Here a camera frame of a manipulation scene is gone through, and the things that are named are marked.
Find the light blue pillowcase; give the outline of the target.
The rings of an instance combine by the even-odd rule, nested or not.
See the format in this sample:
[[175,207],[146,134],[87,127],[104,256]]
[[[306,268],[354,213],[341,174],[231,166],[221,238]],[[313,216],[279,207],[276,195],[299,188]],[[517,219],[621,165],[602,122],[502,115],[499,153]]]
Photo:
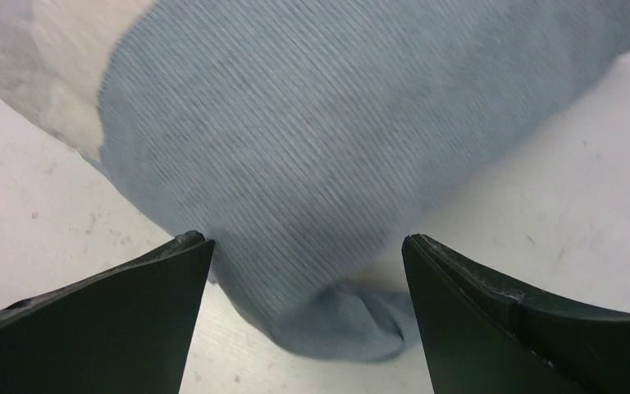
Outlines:
[[108,59],[101,168],[217,242],[278,346],[388,360],[410,296],[351,277],[629,49],[630,1],[157,1]]

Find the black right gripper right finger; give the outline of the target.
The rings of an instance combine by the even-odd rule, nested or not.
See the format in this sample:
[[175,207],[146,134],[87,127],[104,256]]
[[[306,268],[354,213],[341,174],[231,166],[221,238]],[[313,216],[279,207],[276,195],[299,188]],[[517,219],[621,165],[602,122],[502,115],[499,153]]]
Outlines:
[[437,393],[630,393],[630,313],[584,304],[421,234],[404,270]]

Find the white pillow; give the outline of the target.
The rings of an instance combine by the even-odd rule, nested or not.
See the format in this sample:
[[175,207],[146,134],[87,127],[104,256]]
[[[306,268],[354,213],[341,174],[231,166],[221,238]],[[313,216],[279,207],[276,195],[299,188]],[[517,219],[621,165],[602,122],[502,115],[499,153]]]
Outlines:
[[146,0],[0,1],[0,99],[95,161],[98,90],[118,39]]

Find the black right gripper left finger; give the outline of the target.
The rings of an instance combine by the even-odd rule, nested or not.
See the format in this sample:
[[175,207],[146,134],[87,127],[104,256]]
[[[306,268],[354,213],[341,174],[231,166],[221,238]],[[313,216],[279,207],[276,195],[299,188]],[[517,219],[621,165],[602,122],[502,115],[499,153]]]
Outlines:
[[0,309],[0,393],[177,393],[213,249],[190,231]]

